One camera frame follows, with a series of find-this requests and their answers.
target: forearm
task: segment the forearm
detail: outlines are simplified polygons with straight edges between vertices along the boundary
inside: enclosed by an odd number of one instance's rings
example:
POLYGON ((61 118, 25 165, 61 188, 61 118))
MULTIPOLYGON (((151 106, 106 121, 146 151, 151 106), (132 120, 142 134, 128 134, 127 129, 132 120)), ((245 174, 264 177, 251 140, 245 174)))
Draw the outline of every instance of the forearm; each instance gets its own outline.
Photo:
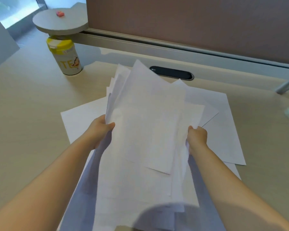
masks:
POLYGON ((71 144, 0 210, 0 230, 56 230, 90 151, 83 138, 71 144))
POLYGON ((289 222, 252 192, 207 146, 192 150, 227 231, 289 230, 289 222))

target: metal leg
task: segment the metal leg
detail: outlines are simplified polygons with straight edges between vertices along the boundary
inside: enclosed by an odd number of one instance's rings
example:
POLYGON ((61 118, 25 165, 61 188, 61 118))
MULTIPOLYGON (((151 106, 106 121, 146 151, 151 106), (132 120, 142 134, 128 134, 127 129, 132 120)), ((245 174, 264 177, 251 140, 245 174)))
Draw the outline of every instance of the metal leg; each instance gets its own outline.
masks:
POLYGON ((287 82, 284 82, 282 85, 280 85, 279 87, 277 87, 276 89, 275 89, 275 92, 277 93, 277 94, 280 94, 280 95, 282 95, 282 94, 284 94, 286 91, 288 91, 289 90, 289 81, 287 81, 287 82))

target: pink eraser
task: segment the pink eraser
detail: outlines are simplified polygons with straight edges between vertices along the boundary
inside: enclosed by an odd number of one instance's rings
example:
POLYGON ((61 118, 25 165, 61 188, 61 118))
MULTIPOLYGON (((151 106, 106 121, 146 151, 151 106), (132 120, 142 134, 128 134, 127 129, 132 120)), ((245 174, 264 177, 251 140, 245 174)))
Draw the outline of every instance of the pink eraser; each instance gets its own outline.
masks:
POLYGON ((62 16, 64 16, 64 12, 62 12, 62 11, 57 11, 56 14, 57 14, 58 17, 62 17, 62 16))

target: desk surface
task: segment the desk surface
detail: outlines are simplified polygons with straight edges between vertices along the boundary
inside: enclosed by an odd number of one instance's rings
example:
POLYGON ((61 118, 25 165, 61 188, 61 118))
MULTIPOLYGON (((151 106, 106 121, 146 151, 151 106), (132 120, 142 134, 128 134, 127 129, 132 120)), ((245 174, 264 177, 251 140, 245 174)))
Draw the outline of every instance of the desk surface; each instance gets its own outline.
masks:
MULTIPOLYGON (((66 77, 47 49, 46 38, 41 33, 0 66, 0 207, 69 145, 60 112, 104 97, 117 63, 131 66, 138 58, 145 64, 154 60, 160 65, 184 66, 183 62, 77 45, 82 64, 94 62, 93 69, 66 77)), ((282 81, 188 66, 201 71, 187 82, 189 86, 228 96, 247 163, 237 166, 243 182, 289 220, 289 119, 283 114, 289 107, 289 93, 280 96, 267 90, 282 81), (231 83, 246 86, 220 82, 230 77, 231 83)))

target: cartoon character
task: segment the cartoon character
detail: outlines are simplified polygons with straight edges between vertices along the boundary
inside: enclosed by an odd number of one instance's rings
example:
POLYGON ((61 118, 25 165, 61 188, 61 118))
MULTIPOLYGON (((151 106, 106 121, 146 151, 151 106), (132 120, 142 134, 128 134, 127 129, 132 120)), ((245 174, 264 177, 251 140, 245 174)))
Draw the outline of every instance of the cartoon character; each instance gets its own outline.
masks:
POLYGON ((78 59, 78 57, 75 57, 74 64, 73 64, 72 66, 78 68, 78 66, 79 66, 79 59, 78 59))

